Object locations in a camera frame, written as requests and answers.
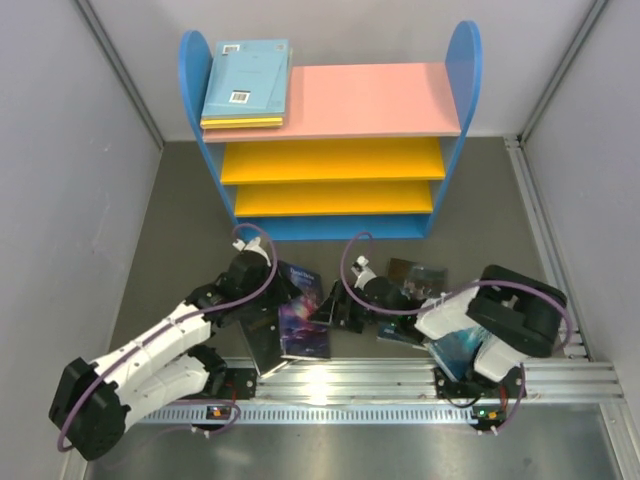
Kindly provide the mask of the black glossy book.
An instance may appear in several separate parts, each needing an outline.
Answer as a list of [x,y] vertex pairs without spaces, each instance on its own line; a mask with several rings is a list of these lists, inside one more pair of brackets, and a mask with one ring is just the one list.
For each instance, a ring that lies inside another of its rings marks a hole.
[[266,378],[287,365],[281,348],[277,307],[249,306],[241,312],[239,323],[260,378]]

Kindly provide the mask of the purple Robinson Crusoe book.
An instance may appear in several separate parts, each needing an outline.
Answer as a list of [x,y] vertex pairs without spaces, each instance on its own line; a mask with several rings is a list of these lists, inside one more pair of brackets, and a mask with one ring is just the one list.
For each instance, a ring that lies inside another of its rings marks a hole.
[[319,274],[280,261],[282,274],[301,294],[279,308],[279,329],[282,354],[288,360],[329,360],[329,332],[326,326],[312,323],[311,315],[324,300]]

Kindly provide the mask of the yellow book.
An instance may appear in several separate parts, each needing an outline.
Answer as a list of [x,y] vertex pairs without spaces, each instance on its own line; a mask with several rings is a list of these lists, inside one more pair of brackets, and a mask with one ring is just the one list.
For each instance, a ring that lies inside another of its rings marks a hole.
[[279,128],[284,124],[282,117],[202,119],[203,130]]

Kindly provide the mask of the light blue book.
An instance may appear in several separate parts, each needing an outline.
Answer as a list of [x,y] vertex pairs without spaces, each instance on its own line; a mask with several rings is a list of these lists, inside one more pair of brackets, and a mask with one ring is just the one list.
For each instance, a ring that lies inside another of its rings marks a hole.
[[287,39],[218,42],[201,117],[284,117],[290,60]]

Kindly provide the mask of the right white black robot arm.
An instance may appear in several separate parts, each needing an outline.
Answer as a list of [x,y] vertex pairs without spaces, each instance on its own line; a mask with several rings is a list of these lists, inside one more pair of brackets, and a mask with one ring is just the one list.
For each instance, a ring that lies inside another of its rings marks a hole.
[[521,363],[555,351],[565,293],[513,270],[489,265],[479,279],[449,293],[444,271],[411,262],[381,276],[361,257],[352,271],[354,283],[336,280],[311,321],[353,333],[367,323],[391,328],[426,349],[436,363],[438,395],[448,401],[506,400],[515,393],[506,379]]

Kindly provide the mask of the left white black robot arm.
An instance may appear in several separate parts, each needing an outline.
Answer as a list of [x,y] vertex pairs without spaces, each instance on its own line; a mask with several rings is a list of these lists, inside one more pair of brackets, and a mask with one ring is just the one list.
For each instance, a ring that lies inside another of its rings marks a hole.
[[207,341],[300,293],[280,261],[259,248],[241,250],[225,272],[137,338],[64,367],[48,413],[59,430],[58,450],[97,460],[148,414],[189,395],[217,396],[225,388],[226,364]]

